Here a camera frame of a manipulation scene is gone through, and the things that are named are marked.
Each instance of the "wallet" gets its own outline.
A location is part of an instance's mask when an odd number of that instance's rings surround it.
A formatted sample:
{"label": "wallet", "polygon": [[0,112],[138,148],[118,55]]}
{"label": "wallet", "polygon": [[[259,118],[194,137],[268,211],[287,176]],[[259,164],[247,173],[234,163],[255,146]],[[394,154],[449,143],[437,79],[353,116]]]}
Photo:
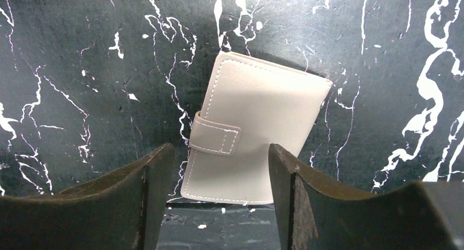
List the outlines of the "wallet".
{"label": "wallet", "polygon": [[272,203],[269,145],[298,156],[331,87],[317,75],[221,51],[192,124],[181,195]]}

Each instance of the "leather strap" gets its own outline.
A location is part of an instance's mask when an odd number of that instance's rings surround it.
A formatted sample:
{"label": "leather strap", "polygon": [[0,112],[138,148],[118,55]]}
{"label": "leather strap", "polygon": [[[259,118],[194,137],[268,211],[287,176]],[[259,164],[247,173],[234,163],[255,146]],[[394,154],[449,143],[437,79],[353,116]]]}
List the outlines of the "leather strap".
{"label": "leather strap", "polygon": [[197,112],[190,132],[189,146],[204,153],[232,156],[240,135],[240,128],[205,120]]}

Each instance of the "stitched edge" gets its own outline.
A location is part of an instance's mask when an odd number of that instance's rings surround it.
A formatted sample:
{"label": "stitched edge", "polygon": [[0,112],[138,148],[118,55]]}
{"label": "stitched edge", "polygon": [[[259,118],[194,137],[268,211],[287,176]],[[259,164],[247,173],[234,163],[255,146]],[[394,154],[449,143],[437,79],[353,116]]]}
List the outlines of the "stitched edge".
{"label": "stitched edge", "polygon": [[[268,69],[261,68],[261,67],[258,67],[258,66],[254,66],[254,65],[251,65],[251,64],[248,64],[248,63],[244,63],[244,62],[240,62],[240,61],[236,61],[236,60],[231,60],[231,59],[223,60],[221,62],[221,64],[219,65],[219,68],[218,68],[218,71],[217,71],[217,74],[216,74],[216,78],[214,80],[213,89],[211,90],[211,97],[210,97],[210,99],[208,101],[208,107],[206,108],[205,119],[208,116],[208,111],[210,110],[210,107],[211,107],[211,101],[213,100],[214,90],[216,89],[217,82],[218,82],[219,76],[221,74],[221,68],[226,62],[229,62],[229,61],[230,62],[237,62],[239,64],[243,64],[243,65],[254,67],[254,68],[259,68],[259,69],[274,73],[274,72],[272,72],[272,71],[270,71]],[[232,200],[232,199],[219,199],[219,198],[203,197],[203,196],[189,194],[187,192],[187,189],[188,189],[188,184],[189,184],[189,181],[190,181],[190,177],[192,176],[193,166],[195,165],[196,153],[197,153],[197,151],[195,151],[195,154],[193,155],[192,166],[190,167],[190,172],[189,172],[189,176],[187,178],[187,183],[185,184],[185,189],[184,189],[185,194],[187,194],[188,196],[191,196],[193,198],[200,198],[200,199],[206,199],[206,200],[217,200],[217,201],[226,201],[226,202],[243,202],[243,203],[254,203],[255,202],[255,203],[258,203],[258,204],[271,203],[271,201],[244,201],[244,200]]]}
{"label": "stitched edge", "polygon": [[[225,131],[225,134],[224,134],[224,138],[223,138],[223,140],[222,140],[222,146],[221,146],[221,149],[220,149],[220,150],[207,149],[207,148],[203,148],[203,147],[194,145],[194,144],[192,144],[192,143],[189,143],[190,146],[195,147],[195,148],[198,148],[198,149],[207,150],[207,151],[209,151],[209,152],[216,152],[216,153],[223,153],[223,154],[231,154],[231,153],[232,153],[232,149],[234,149],[234,145],[235,145],[235,140],[237,139],[237,136],[239,135],[239,132],[238,132],[238,131],[229,130],[229,129],[223,129],[223,128],[216,127],[216,126],[212,126],[212,125],[207,125],[207,124],[204,124],[204,123],[199,122],[198,120],[194,120],[194,123],[198,123],[198,124],[200,124],[200,125],[203,125],[203,126],[206,126],[206,127],[211,127],[211,128],[218,129],[218,130],[223,130],[223,131]],[[226,139],[226,137],[227,137],[227,133],[228,133],[228,132],[233,132],[233,133],[235,134],[235,136],[234,136],[234,140],[232,141],[232,145],[231,145],[229,151],[228,151],[228,152],[225,152],[225,151],[223,151],[223,148],[224,148],[225,139]]]}

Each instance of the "black marble surface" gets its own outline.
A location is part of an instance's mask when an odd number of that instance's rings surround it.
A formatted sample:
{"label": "black marble surface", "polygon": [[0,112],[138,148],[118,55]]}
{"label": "black marble surface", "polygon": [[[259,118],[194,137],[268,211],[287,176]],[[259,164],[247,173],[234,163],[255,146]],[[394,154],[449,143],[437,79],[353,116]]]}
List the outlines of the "black marble surface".
{"label": "black marble surface", "polygon": [[188,201],[191,118],[220,50],[334,82],[300,155],[313,167],[375,193],[462,182],[460,10],[461,0],[0,0],[0,194],[57,193],[171,142],[170,201]]}

